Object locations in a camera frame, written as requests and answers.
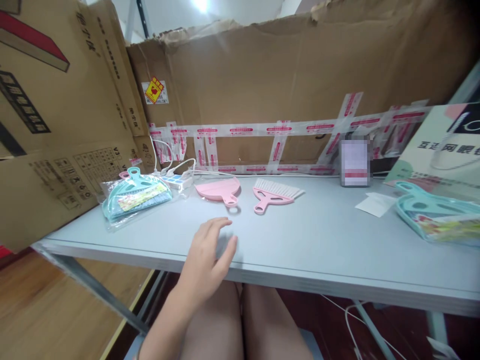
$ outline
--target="brush bristles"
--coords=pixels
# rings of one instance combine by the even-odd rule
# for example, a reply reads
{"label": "brush bristles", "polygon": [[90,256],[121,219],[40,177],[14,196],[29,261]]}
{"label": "brush bristles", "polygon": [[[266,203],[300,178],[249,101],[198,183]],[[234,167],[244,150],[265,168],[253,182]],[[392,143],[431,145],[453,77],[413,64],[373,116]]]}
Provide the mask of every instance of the brush bristles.
{"label": "brush bristles", "polygon": [[305,191],[301,190],[297,187],[284,185],[278,182],[264,180],[262,178],[257,179],[255,183],[255,187],[260,190],[265,190],[271,194],[276,194],[279,196],[287,197],[287,198],[297,198]]}

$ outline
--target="ceiling light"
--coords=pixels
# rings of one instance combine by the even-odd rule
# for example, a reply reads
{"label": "ceiling light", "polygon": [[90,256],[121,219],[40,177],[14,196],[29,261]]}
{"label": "ceiling light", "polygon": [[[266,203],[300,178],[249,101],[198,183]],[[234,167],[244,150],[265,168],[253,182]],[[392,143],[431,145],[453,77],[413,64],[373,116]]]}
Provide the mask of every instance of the ceiling light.
{"label": "ceiling light", "polygon": [[209,0],[192,0],[193,5],[195,5],[201,13],[205,14],[209,8]]}

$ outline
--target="desk surface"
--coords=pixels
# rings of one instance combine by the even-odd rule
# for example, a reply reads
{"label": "desk surface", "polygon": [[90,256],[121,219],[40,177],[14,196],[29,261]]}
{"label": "desk surface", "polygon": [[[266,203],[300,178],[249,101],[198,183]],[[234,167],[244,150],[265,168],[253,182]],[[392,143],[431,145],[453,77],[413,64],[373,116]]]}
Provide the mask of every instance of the desk surface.
{"label": "desk surface", "polygon": [[395,207],[381,218],[355,208],[367,192],[392,195],[395,189],[379,180],[345,188],[337,178],[282,177],[276,181],[306,193],[292,204],[270,205],[260,216],[253,211],[255,181],[240,179],[236,214],[191,191],[187,200],[147,210],[115,232],[107,230],[98,206],[40,245],[57,254],[180,271],[199,225],[229,216],[233,224],[221,233],[219,251],[231,234],[238,236],[232,280],[480,314],[479,250],[427,243]]}

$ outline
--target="printed tape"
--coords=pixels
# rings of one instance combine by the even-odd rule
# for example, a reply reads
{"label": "printed tape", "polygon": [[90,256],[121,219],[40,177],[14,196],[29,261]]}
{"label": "printed tape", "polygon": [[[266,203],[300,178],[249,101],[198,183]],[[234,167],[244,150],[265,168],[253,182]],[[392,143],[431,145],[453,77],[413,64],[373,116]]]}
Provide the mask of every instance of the printed tape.
{"label": "printed tape", "polygon": [[[148,124],[148,130],[149,130],[150,136],[153,140],[160,140],[160,141],[163,141],[163,142],[167,142],[168,139],[162,137],[162,134],[163,135],[167,134],[166,128],[155,127],[155,124],[150,122]],[[166,145],[153,141],[153,148],[154,148],[154,151],[155,151],[156,155],[160,159],[161,164],[166,163],[167,161],[170,161],[171,154],[170,154],[169,149]]]}
{"label": "printed tape", "polygon": [[176,121],[167,122],[166,127],[169,129],[168,144],[173,152],[173,159],[183,161],[187,151],[186,130],[178,127]]}
{"label": "printed tape", "polygon": [[[347,94],[343,101],[340,114],[354,115],[361,97],[362,93]],[[332,170],[328,164],[335,153],[342,134],[353,133],[355,135],[368,135],[375,133],[373,139],[373,158],[379,159],[382,157],[380,154],[381,149],[385,146],[396,126],[409,125],[410,127],[407,127],[409,131],[413,129],[414,123],[420,123],[425,119],[432,108],[431,106],[420,106],[425,103],[426,100],[412,103],[412,105],[415,104],[413,105],[415,106],[414,109],[410,106],[407,108],[392,106],[389,111],[383,113],[347,116],[328,120],[184,126],[177,126],[176,123],[172,121],[169,122],[166,127],[155,127],[154,124],[149,124],[149,130],[152,138],[165,141],[172,148],[173,154],[170,154],[165,145],[159,143],[154,144],[155,151],[162,163],[170,161],[172,155],[175,160],[182,161],[185,158],[187,148],[186,138],[193,137],[195,157],[199,170],[213,170],[218,168],[217,137],[273,136],[274,146],[270,152],[270,161],[268,164],[273,166],[269,168],[273,171],[273,174],[281,174],[282,171],[287,171],[286,168],[283,170],[280,168],[279,170],[275,168],[275,165],[278,165],[280,162],[288,136],[334,134],[334,136],[330,137],[327,146],[315,165],[319,170],[308,169],[309,174],[315,174],[316,172],[329,174]],[[403,136],[399,137],[399,139],[401,139],[400,143],[406,143],[409,134],[409,132],[403,133]],[[245,170],[244,173],[248,174],[251,168],[242,168],[242,171],[243,170]]]}
{"label": "printed tape", "polygon": [[217,139],[213,134],[210,134],[207,138],[205,138],[206,144],[206,153],[208,155],[208,164],[209,168],[212,171],[219,170],[219,156],[217,153]]}
{"label": "printed tape", "polygon": [[321,152],[320,156],[318,157],[317,164],[329,164],[331,162],[332,156],[334,155],[335,151],[337,150],[339,141],[340,141],[340,136],[346,132],[353,131],[350,130],[348,127],[346,128],[346,120],[345,119],[355,119],[355,113],[357,112],[357,108],[359,107],[360,100],[362,99],[363,92],[353,92],[353,93],[348,93],[345,95],[345,98],[343,99],[343,103],[341,104],[340,107],[340,112],[338,113],[338,119],[337,123],[335,124],[335,127],[333,128],[333,134],[335,136],[331,136],[330,139],[328,140],[328,143],[326,144],[325,148]]}
{"label": "printed tape", "polygon": [[138,164],[141,164],[142,163],[142,159],[141,158],[136,158],[136,159],[128,159],[130,160],[130,164],[132,166],[137,166]]}
{"label": "printed tape", "polygon": [[393,129],[392,142],[389,146],[389,149],[385,152],[386,158],[396,158],[402,154],[403,150],[407,146],[407,140],[410,139],[410,136],[414,131],[415,123],[422,122],[428,115],[428,111],[417,111],[418,108],[421,108],[421,106],[415,105],[416,103],[424,104],[425,101],[428,100],[415,101],[411,106],[402,107],[402,109],[405,108],[408,110],[408,112],[396,114],[392,117],[393,124],[398,121],[402,121],[403,123],[396,125]]}
{"label": "printed tape", "polygon": [[292,127],[290,126],[290,121],[277,121],[276,126],[267,128],[267,130],[268,129],[277,133],[275,135],[275,138],[273,139],[268,164],[280,164],[280,159],[282,158],[282,154],[284,152],[285,143],[287,142],[287,137],[285,136],[285,134],[289,133],[292,130]]}
{"label": "printed tape", "polygon": [[195,147],[196,166],[198,168],[207,169],[207,156],[205,154],[205,140],[201,136],[195,136],[193,139]]}
{"label": "printed tape", "polygon": [[252,174],[252,175],[279,175],[279,174],[312,174],[333,175],[335,169],[331,166],[318,166],[316,164],[266,164],[266,165],[223,165],[218,171],[228,174]]}
{"label": "printed tape", "polygon": [[[425,106],[419,109],[415,109],[418,111],[423,111],[428,113],[430,111],[430,106]],[[411,110],[401,110],[397,115],[400,117],[395,119],[395,124],[401,124],[408,122],[409,118],[404,118],[402,115],[405,113],[411,113]],[[393,113],[392,111],[386,111],[381,113],[380,115],[385,115]],[[364,116],[357,116],[353,119],[363,118]],[[290,122],[288,126],[278,126],[276,123],[256,123],[256,124],[248,124],[248,128],[245,127],[245,124],[220,124],[220,125],[183,125],[177,126],[173,128],[166,128],[166,127],[154,127],[150,129],[150,131],[160,131],[162,133],[167,133],[170,131],[177,131],[182,133],[183,137],[204,137],[208,138],[209,133],[205,132],[206,128],[215,128],[217,131],[215,132],[216,138],[229,138],[229,137],[266,137],[266,136],[306,136],[306,135],[322,135],[322,134],[332,134],[334,133],[335,126],[338,124],[339,121],[342,119],[328,119],[328,120],[315,120],[315,121],[297,121],[297,122]],[[413,117],[414,122],[421,122],[421,120],[416,120]]]}

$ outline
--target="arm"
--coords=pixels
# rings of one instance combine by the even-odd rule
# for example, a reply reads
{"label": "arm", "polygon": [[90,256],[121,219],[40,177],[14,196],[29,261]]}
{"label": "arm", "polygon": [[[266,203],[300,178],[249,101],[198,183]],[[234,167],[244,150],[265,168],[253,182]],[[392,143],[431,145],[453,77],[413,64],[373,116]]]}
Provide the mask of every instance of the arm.
{"label": "arm", "polygon": [[203,223],[191,242],[177,285],[168,295],[160,314],[141,346],[138,360],[175,360],[195,312],[219,288],[237,250],[233,236],[220,259],[216,259],[220,229],[232,222],[226,217]]}

